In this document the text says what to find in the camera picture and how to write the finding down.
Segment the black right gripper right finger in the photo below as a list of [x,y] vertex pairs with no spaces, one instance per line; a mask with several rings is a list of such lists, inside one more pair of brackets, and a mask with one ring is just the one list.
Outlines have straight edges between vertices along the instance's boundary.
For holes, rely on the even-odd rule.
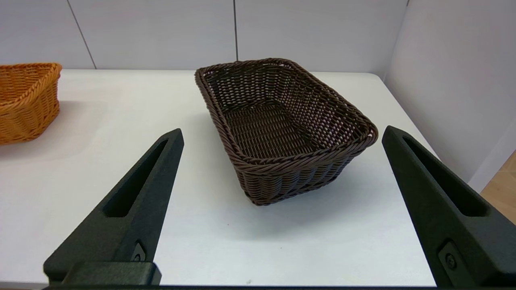
[[439,288],[513,288],[516,228],[409,133],[388,126],[389,164]]

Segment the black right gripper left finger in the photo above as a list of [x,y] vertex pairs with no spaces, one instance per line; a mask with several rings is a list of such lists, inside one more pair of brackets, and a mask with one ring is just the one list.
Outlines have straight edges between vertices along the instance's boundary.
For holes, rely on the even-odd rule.
[[160,283],[154,257],[183,147],[179,128],[151,145],[44,262],[50,283]]

